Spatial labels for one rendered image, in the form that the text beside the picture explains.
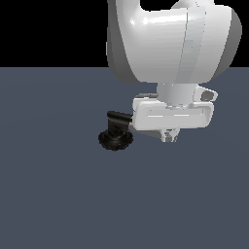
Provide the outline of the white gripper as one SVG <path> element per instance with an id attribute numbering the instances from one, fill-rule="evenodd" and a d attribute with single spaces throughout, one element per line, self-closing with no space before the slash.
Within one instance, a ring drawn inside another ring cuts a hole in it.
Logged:
<path id="1" fill-rule="evenodd" d="M 133 98 L 132 131 L 176 142 L 182 128 L 209 125 L 218 93 L 199 85 L 162 85 L 157 93 Z"/>

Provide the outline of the black faucet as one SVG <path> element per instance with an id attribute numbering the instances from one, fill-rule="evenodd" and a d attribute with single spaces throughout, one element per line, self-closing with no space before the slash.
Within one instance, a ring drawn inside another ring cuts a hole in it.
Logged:
<path id="1" fill-rule="evenodd" d="M 108 128 L 98 135 L 99 144 L 106 150 L 124 150 L 133 142 L 128 126 L 132 121 L 130 114 L 108 111 Z"/>

